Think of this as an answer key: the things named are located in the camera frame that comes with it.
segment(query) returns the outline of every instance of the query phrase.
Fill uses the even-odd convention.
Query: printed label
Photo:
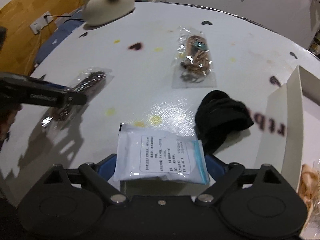
[[[140,171],[190,174],[186,143],[166,137],[141,136]]]

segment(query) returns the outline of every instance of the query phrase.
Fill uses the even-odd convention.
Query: white packet
[[[114,181],[142,178],[209,183],[201,141],[122,124]]]

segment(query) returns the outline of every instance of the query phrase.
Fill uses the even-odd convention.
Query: wall outlet
[[[45,12],[38,19],[36,19],[32,24],[30,24],[30,28],[31,28],[31,30],[33,31],[34,34],[38,34],[38,30],[42,30],[50,22],[53,21],[53,18],[51,16],[48,16],[47,18],[44,18],[45,15],[51,15],[51,13],[49,11]]]

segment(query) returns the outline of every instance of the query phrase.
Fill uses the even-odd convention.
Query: dark heart-shaped sticker
[[[79,38],[80,38],[80,37],[85,37],[85,36],[87,36],[87,35],[88,35],[88,32],[85,32],[85,33],[81,34],[81,35],[79,36]]]
[[[209,22],[209,21],[203,21],[201,24],[202,24],[202,25],[205,25],[205,24],[212,25],[212,22]]]
[[[290,52],[290,55],[294,56],[296,59],[298,59],[298,57],[293,52]]]
[[[273,85],[277,85],[278,87],[281,87],[280,81],[275,76],[270,77],[270,83]]]
[[[136,44],[131,45],[128,49],[139,50],[142,49],[142,43],[138,42]]]

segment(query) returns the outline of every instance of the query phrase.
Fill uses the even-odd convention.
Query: blue cloth
[[[75,13],[68,19],[83,19],[81,12]],[[59,26],[59,28],[50,36],[50,38],[42,44],[38,50],[34,63],[40,64],[50,53],[57,47],[72,31],[82,25],[83,22],[78,20],[70,20]]]

